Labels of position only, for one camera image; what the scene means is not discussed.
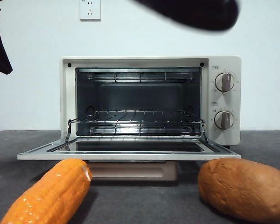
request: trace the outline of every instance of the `oven door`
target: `oven door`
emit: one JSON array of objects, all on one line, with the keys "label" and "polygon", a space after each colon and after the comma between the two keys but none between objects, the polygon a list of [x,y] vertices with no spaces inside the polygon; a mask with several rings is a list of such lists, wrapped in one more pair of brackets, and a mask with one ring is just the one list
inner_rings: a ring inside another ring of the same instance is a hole
[{"label": "oven door", "polygon": [[240,155],[202,138],[165,136],[91,137],[54,141],[18,154],[19,160],[79,158],[93,162],[207,161]]}]

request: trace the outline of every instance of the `brown potato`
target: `brown potato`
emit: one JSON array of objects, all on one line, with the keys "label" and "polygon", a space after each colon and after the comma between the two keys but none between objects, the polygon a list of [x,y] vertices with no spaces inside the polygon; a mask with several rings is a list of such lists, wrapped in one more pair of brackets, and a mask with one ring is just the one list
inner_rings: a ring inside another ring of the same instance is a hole
[{"label": "brown potato", "polygon": [[201,198],[237,218],[280,221],[280,170],[261,163],[223,158],[205,163],[198,175]]}]

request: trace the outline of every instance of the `control knob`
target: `control knob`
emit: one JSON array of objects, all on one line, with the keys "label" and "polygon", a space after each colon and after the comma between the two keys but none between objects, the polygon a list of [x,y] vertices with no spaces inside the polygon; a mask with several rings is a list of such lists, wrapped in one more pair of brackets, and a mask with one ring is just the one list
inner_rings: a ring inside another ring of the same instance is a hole
[{"label": "control knob", "polygon": [[220,111],[215,115],[215,124],[218,128],[227,130],[233,125],[233,115],[228,111]]},{"label": "control knob", "polygon": [[221,92],[228,92],[234,86],[234,78],[229,72],[221,73],[216,77],[215,85]]}]

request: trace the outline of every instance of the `power socket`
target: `power socket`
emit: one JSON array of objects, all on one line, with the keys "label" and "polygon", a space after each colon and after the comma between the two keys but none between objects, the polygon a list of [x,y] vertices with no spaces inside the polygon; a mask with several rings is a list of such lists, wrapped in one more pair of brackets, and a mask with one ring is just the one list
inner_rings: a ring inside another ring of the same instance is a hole
[{"label": "power socket", "polygon": [[100,21],[101,0],[80,0],[80,20]]}]

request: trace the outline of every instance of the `gray countertop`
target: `gray countertop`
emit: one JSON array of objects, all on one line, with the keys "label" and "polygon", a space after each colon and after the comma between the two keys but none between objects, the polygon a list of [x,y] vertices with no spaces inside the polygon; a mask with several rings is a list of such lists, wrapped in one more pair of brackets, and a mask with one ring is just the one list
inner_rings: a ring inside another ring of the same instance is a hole
[{"label": "gray countertop", "polygon": [[[59,131],[0,131],[0,220],[10,205],[57,161],[18,161],[17,154],[59,138]],[[245,131],[232,147],[242,158],[280,169],[280,131]],[[71,224],[247,223],[225,216],[199,197],[202,162],[182,162],[177,182],[91,182]]]}]

